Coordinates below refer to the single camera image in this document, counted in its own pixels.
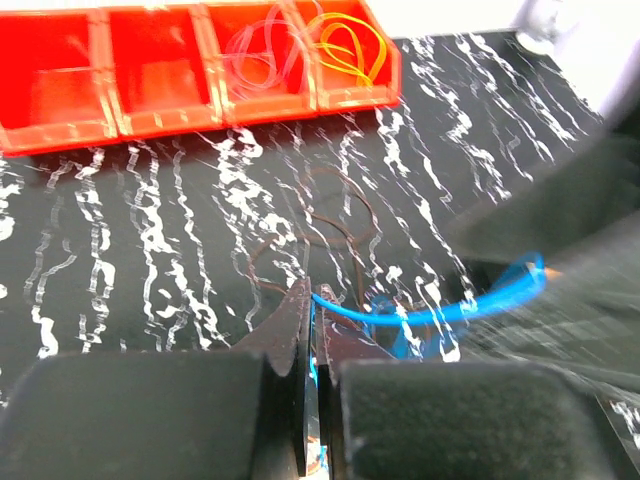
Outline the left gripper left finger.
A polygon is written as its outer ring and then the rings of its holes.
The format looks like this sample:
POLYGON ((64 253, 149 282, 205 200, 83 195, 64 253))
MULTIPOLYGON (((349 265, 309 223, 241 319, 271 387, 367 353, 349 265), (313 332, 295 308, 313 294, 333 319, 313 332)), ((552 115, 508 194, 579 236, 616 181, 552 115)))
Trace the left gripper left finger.
POLYGON ((38 362, 1 416, 5 479, 296 479, 311 285, 232 348, 38 362))

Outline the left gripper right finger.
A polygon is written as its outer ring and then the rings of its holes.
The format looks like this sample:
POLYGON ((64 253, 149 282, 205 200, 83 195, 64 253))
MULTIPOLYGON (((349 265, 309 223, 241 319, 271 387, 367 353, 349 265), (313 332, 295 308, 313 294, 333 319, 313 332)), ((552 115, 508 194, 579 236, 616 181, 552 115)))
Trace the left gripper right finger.
POLYGON ((616 479, 620 444, 592 388, 520 361, 391 357, 355 313, 314 299, 321 415, 336 479, 616 479))

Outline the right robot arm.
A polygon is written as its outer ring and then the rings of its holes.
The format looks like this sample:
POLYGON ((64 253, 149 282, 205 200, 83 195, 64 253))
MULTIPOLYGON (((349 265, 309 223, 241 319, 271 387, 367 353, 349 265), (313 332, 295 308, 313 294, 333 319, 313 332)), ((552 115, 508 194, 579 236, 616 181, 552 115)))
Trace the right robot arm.
POLYGON ((639 389, 639 110, 622 107, 575 157, 496 207, 452 226, 456 250, 488 284, 500 267, 540 253, 546 288, 475 321, 474 356, 555 365, 639 389))

